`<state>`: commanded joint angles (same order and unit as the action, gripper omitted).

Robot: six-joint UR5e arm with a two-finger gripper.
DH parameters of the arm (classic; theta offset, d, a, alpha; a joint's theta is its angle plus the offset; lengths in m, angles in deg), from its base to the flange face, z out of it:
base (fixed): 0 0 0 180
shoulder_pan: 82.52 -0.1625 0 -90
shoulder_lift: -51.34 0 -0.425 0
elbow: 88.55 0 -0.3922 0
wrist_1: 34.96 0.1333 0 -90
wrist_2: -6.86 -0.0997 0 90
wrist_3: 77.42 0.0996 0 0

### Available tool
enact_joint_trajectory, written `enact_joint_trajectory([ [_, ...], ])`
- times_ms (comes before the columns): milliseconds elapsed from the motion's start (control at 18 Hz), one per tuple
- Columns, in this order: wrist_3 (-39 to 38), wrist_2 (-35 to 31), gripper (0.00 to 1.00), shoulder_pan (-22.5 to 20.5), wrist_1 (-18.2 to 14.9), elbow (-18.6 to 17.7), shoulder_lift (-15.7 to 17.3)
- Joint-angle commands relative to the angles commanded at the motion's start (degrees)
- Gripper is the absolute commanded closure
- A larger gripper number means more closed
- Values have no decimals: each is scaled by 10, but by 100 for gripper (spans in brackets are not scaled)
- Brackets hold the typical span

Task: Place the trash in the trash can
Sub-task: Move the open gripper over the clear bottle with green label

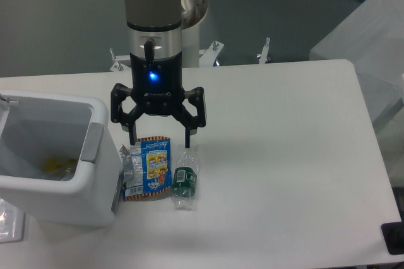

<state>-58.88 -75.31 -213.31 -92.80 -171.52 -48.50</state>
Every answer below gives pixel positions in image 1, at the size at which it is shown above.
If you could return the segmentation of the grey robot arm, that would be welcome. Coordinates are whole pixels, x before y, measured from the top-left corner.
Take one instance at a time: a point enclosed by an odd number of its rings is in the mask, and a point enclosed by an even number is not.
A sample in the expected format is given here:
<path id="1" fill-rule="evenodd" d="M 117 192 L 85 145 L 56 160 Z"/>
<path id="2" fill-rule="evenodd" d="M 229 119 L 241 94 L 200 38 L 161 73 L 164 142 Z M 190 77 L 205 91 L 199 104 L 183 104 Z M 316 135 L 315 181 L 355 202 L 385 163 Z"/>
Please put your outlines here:
<path id="1" fill-rule="evenodd" d="M 121 124 L 134 144 L 136 120 L 143 114 L 172 116 L 185 128 L 185 147 L 206 125 L 205 93 L 182 85 L 181 0 L 124 0 L 129 29 L 133 86 L 117 83 L 111 94 L 110 119 Z"/>

